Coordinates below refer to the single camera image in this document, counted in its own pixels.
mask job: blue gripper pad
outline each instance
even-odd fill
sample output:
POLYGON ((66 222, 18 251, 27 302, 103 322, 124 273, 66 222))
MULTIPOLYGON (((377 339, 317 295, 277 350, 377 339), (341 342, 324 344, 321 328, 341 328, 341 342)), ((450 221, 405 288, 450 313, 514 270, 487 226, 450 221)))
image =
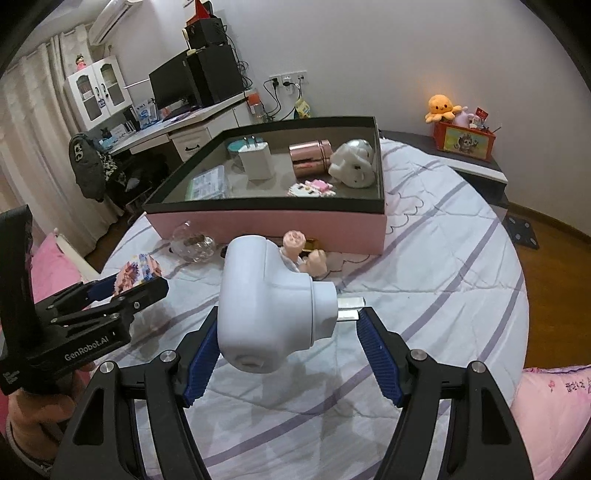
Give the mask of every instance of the blue gripper pad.
POLYGON ((183 393, 183 398, 188 405, 193 405, 193 402, 201 398, 205 393, 219 356, 220 347, 217 345, 217 322, 214 322, 189 366, 187 388, 185 388, 183 393))
POLYGON ((368 358, 371 370, 374 372, 375 379, 378 381, 382 395, 392 400, 394 405, 400 406, 403 394, 400 389, 398 367, 364 310, 359 312, 357 337, 359 337, 365 356, 368 358))
POLYGON ((101 301, 109 298, 115 291, 115 280, 117 274, 99 280, 96 284, 88 289, 88 299, 92 301, 101 301))

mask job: black speaker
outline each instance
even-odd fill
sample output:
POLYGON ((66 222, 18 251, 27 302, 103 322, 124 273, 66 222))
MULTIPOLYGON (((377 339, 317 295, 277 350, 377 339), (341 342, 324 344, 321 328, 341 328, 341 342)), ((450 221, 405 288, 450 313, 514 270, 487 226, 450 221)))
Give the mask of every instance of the black speaker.
POLYGON ((211 106, 242 93, 242 76, 230 45, 213 45, 184 61, 197 104, 211 106))
POLYGON ((187 27, 189 45, 195 50, 211 45, 228 43, 222 20, 219 18, 202 18, 187 27))

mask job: electrical outlet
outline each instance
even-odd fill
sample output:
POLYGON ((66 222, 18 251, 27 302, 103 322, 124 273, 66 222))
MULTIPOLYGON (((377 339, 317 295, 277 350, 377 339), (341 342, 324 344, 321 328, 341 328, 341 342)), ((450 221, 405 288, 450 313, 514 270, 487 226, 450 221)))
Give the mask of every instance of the electrical outlet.
POLYGON ((269 80, 271 81, 271 87, 269 90, 273 90, 274 85, 277 85, 277 88, 283 87, 283 83, 281 82, 282 78, 283 75, 269 75, 269 80))
POLYGON ((287 95, 291 95, 292 93, 294 93, 294 86, 292 85, 292 83, 294 83, 294 81, 291 75, 289 74, 285 74, 281 78, 281 84, 283 85, 283 88, 285 89, 287 95))
POLYGON ((294 83, 299 83, 301 81, 302 85, 308 83, 308 72, 303 70, 302 72, 294 72, 291 74, 291 78, 293 78, 294 83))

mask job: air conditioner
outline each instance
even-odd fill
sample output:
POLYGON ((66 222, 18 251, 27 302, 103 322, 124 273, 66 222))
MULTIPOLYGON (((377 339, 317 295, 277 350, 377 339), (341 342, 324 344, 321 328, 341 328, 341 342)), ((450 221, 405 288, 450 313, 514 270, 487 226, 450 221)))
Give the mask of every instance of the air conditioner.
POLYGON ((117 27, 121 19, 138 7, 143 0, 111 0, 88 31, 91 45, 101 45, 117 27))

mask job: pink box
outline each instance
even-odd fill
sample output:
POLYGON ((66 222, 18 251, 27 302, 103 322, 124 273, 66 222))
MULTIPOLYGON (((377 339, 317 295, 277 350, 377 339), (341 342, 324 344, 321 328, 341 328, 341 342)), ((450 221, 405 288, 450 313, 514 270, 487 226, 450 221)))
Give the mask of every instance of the pink box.
POLYGON ((239 235, 283 237, 302 231, 320 241, 327 252, 381 255, 387 217, 380 213, 314 212, 306 210, 208 210, 149 213, 147 218, 162 238, 190 220, 217 243, 230 243, 239 235))

